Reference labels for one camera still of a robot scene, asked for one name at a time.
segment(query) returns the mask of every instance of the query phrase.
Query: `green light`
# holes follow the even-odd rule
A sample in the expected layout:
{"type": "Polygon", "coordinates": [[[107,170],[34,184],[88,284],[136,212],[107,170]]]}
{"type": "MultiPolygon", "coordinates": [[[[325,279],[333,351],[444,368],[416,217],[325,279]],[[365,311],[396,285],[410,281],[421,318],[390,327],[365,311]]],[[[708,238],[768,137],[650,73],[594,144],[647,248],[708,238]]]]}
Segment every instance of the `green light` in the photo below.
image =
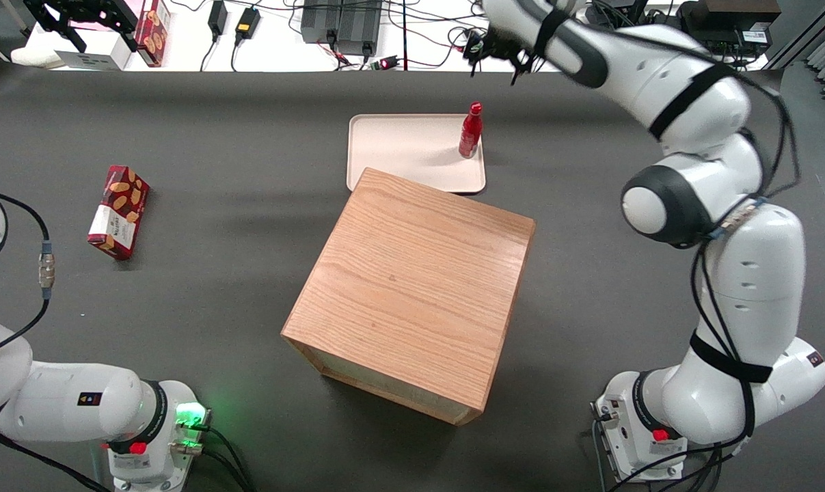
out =
{"type": "Polygon", "coordinates": [[[187,404],[178,405],[178,407],[175,408],[176,424],[194,426],[194,424],[202,424],[205,419],[206,407],[197,402],[188,402],[187,404]]]}

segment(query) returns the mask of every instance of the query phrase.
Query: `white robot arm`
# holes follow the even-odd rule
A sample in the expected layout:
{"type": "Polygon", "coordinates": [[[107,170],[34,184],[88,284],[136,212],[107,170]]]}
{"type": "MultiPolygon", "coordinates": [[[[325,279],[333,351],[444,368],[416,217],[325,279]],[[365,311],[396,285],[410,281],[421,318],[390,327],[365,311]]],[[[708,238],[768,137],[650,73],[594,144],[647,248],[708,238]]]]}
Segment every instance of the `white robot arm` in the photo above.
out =
{"type": "MultiPolygon", "coordinates": [[[[0,205],[0,250],[6,233],[0,205]]],[[[0,325],[0,343],[13,334],[0,325]]],[[[181,490],[201,432],[180,423],[206,419],[184,383],[144,381],[103,364],[32,361],[22,337],[0,348],[0,442],[102,440],[118,489],[181,490]]]]}
{"type": "MultiPolygon", "coordinates": [[[[681,364],[618,374],[593,410],[619,480],[675,480],[683,475],[688,439],[703,445],[738,440],[752,432],[750,414],[754,428],[825,386],[822,356],[796,338],[802,226],[788,210],[757,198],[772,175],[743,128],[749,99],[727,68],[627,38],[706,53],[668,26],[641,25],[616,36],[572,18],[574,0],[556,3],[483,0],[490,26],[475,51],[516,43],[614,100],[662,146],[664,159],[625,185],[622,212],[653,240],[680,248],[703,244],[694,259],[707,280],[699,291],[702,317],[681,364]],[[719,233],[702,242],[714,230],[719,233]],[[717,318],[728,333],[719,325],[710,329],[717,318]],[[736,357],[722,347],[725,338],[736,357]],[[751,411],[744,384],[752,392],[751,411]]],[[[506,57],[505,48],[493,51],[506,57]]]]}

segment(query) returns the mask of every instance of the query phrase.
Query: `metal connector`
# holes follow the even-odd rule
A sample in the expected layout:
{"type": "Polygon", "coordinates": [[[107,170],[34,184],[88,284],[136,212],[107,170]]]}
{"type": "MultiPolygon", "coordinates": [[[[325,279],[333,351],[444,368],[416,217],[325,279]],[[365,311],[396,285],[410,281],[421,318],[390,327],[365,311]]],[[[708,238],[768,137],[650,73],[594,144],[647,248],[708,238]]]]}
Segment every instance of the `metal connector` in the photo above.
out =
{"type": "Polygon", "coordinates": [[[174,452],[174,454],[200,456],[202,454],[202,444],[191,441],[174,442],[169,445],[169,451],[174,452]]]}
{"type": "Polygon", "coordinates": [[[38,255],[38,286],[41,287],[41,297],[51,298],[51,287],[54,280],[53,252],[50,241],[41,242],[41,254],[38,255]]]}

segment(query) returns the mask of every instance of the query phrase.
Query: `wooden box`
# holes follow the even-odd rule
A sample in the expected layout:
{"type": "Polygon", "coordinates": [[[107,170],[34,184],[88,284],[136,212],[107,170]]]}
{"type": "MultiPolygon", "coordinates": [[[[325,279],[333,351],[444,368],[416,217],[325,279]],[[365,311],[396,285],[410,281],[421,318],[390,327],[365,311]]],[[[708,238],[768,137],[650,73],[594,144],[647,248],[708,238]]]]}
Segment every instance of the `wooden box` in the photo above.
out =
{"type": "Polygon", "coordinates": [[[485,410],[534,227],[366,169],[282,336],[325,376],[468,423],[485,410]]]}

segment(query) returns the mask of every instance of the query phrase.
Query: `dark gray table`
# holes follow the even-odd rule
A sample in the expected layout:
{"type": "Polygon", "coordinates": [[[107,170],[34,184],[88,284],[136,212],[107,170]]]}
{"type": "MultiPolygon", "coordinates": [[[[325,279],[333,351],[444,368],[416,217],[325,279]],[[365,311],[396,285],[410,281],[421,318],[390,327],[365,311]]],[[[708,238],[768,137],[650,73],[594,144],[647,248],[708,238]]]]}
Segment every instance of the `dark gray table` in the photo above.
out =
{"type": "MultiPolygon", "coordinates": [[[[771,109],[756,106],[772,148],[771,109]]],[[[802,157],[821,155],[825,105],[801,112],[802,157]]],[[[0,190],[40,210],[58,258],[51,309],[27,336],[36,358],[190,384],[265,491],[599,489],[588,402],[618,371],[676,364],[697,321],[690,252],[637,236],[619,212],[622,184],[659,158],[618,107],[555,74],[509,87],[506,74],[0,72],[0,190]],[[474,199],[538,224],[487,410],[456,429],[319,377],[279,331],[349,196],[349,118],[474,99],[488,140],[474,199]],[[110,164],[154,188],[126,264],[86,243],[110,164]]],[[[779,202],[807,230],[800,334],[825,356],[819,164],[805,160],[803,186],[779,202]]],[[[38,308],[38,239],[11,208],[8,327],[38,308]]],[[[87,445],[34,448],[90,472],[87,445]]],[[[232,489],[196,463],[190,492],[232,489]]],[[[80,488],[0,448],[0,492],[12,490],[80,488]]],[[[761,427],[719,490],[825,492],[825,389],[761,427]]]]}

